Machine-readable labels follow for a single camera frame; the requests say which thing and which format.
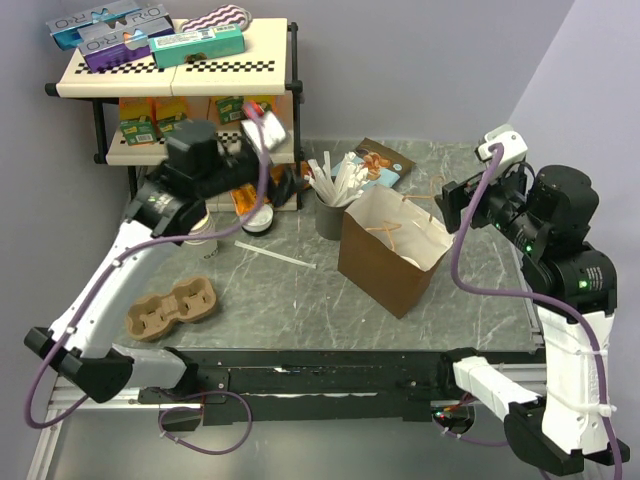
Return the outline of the stack of white cup lids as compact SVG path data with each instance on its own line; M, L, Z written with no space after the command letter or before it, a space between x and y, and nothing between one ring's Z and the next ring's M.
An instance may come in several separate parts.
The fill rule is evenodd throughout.
M252 236L265 235L273 225L274 210L270 205L264 204L250 219L247 217L248 215L241 217L244 221L242 230Z

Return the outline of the single white straw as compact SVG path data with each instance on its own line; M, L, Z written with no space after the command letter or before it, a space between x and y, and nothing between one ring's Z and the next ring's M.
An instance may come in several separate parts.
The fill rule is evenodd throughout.
M273 251L270 251L270 250L267 250L267 249L264 249L264 248L260 248L260 247L254 246L254 245L250 245L250 244L238 241L238 240L234 241L234 245L236 247L241 248L241 249L244 249L244 250L247 250L247 251L251 251L251 252L257 253L259 255L264 255L264 256L267 256L267 257L270 257L270 258L274 258L274 259L277 259L277 260L280 260L282 262L286 262L286 263L289 263L289 264L292 264L292 265L301 266L301 267L305 267L305 268L309 268L309 269L317 269L317 264L315 264L315 263L310 263L310 262L306 262L306 261L303 261L303 260L299 260L299 259L287 256L287 255L284 255L284 254L276 253L276 252L273 252Z

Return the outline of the brown paper takeout bag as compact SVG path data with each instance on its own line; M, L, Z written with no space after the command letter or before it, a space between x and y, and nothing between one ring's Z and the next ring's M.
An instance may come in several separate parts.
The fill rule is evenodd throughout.
M375 185L344 212L338 271L400 319L420 301L453 243L411 196Z

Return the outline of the stack of white paper cups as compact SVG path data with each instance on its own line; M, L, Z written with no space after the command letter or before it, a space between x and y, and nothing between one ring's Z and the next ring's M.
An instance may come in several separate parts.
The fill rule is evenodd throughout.
M189 232L190 240L183 247L192 255L203 260L212 259L218 252L218 240L209 236L215 232L215 221L209 211Z

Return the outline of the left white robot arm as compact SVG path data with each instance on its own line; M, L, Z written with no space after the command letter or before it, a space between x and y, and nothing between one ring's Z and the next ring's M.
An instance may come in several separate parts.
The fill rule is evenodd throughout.
M255 184L267 189L271 153L288 137L272 113L241 124L236 148L221 144L214 123L178 123L165 158L146 176L125 211L116 239L77 299L49 327L24 339L46 367L97 403L128 387L156 387L177 402L198 387L198 365L172 348L129 349L115 344L124 318L148 277L206 214L209 198Z

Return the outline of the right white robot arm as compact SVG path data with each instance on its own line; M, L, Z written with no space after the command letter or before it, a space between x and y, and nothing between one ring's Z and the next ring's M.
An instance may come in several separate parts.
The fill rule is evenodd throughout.
M586 239L599 198L577 169L526 172L519 167L488 185L479 176L451 182L436 202L458 238L490 225L521 253L522 296L542 325L546 390L518 385L472 348L441 356L437 387L448 398L484 404L502 421L513 453L548 474L579 473L586 461L620 470L630 450L613 431L607 385L617 273Z

